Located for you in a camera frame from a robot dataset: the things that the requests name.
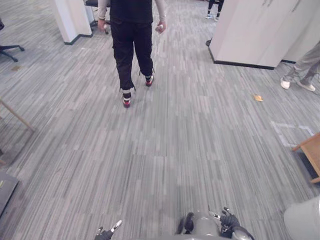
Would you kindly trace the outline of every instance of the walking person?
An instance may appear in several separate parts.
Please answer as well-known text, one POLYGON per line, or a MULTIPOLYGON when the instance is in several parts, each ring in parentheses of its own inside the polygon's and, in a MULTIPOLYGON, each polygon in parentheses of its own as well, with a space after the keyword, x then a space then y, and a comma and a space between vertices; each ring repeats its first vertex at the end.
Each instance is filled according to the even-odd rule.
MULTIPOLYGON (((216 14, 214 20, 215 21, 218 21, 219 18, 220 18, 220 12, 222 10, 222 6, 224 5, 224 1, 225 0, 219 0, 219 4, 218 4, 218 13, 216 14)), ((207 15, 206 15, 206 19, 212 19, 213 16, 211 14, 211 9, 212 9, 212 6, 214 5, 215 3, 215 0, 209 0, 209 7, 208 7, 208 12, 207 12, 207 15)))
MULTIPOLYGON (((104 31, 108 0, 98 1, 98 28, 104 31)), ((154 0, 160 21, 157 30, 166 29, 163 0, 154 0)), ((122 102, 130 107, 131 89, 135 86, 131 78, 132 60, 135 54, 141 73, 145 76, 145 85, 150 87, 155 80, 153 75, 152 52, 152 11, 153 0, 110 0, 110 25, 113 38, 113 55, 120 79, 122 102)))
POLYGON ((281 78, 280 84, 284 89, 288 89, 290 82, 298 78, 297 84, 300 87, 314 92, 316 88, 312 85, 312 80, 316 74, 320 74, 320 41, 294 64, 290 71, 281 78), (299 74, 307 69, 309 69, 307 74, 300 79, 299 74))

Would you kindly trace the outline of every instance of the white sneaker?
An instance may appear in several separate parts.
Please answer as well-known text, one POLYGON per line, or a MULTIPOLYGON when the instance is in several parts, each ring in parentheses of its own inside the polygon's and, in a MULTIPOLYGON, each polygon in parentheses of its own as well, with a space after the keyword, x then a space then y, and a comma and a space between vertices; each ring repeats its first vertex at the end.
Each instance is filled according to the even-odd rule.
POLYGON ((290 82, 289 81, 284 81, 283 77, 280 79, 280 81, 281 81, 281 83, 280 83, 281 87, 283 87, 284 89, 290 88, 290 82))
POLYGON ((315 88, 313 85, 304 85, 304 84, 302 84, 300 81, 298 81, 297 84, 298 84, 300 87, 302 87, 302 88, 304 88, 304 89, 307 89, 307 90, 309 90, 309 91, 311 91, 311 92, 314 92, 314 91, 316 90, 316 88, 315 88))

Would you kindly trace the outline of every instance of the red sneaker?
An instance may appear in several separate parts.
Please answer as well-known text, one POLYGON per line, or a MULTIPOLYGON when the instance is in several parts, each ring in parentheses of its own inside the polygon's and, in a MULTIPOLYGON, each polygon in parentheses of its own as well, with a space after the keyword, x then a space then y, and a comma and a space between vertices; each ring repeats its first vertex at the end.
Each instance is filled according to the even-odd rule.
POLYGON ((129 93, 127 93, 127 94, 123 94, 122 95, 122 103, 123 103, 123 106, 125 107, 125 108, 129 108, 130 107, 130 102, 131 102, 131 94, 129 93))
POLYGON ((147 87, 151 87, 154 80, 155 80, 155 77, 153 75, 151 75, 149 79, 145 78, 145 85, 147 87))

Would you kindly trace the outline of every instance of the black pants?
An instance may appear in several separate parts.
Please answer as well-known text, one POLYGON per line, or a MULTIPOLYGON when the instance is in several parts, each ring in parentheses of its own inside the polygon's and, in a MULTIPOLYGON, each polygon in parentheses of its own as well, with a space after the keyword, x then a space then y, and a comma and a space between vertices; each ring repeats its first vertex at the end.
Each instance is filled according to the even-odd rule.
MULTIPOLYGON (((219 4, 218 4, 218 12, 220 13, 221 12, 221 10, 222 10, 222 6, 223 6, 223 4, 224 4, 224 1, 225 0, 219 0, 219 4)), ((214 3, 215 3, 215 0, 210 0, 209 1, 209 8, 208 9, 212 9, 212 6, 214 5, 214 3)))
POLYGON ((111 34, 120 88, 125 92, 135 87, 131 79, 134 49, 142 74, 152 75, 152 26, 151 23, 131 23, 111 19, 111 34))

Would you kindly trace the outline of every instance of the gray sweatshirt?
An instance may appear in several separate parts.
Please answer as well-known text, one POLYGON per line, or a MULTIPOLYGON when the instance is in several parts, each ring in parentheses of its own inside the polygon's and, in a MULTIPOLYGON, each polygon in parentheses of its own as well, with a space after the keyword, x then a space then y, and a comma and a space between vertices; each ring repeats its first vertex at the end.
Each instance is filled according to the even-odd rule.
MULTIPOLYGON (((154 1, 156 4, 156 8, 158 9, 158 12, 159 12, 160 21, 165 22, 166 14, 165 14, 164 0, 154 0, 154 1)), ((106 18, 108 2, 110 2, 110 0, 98 0, 98 18, 99 19, 106 18)))

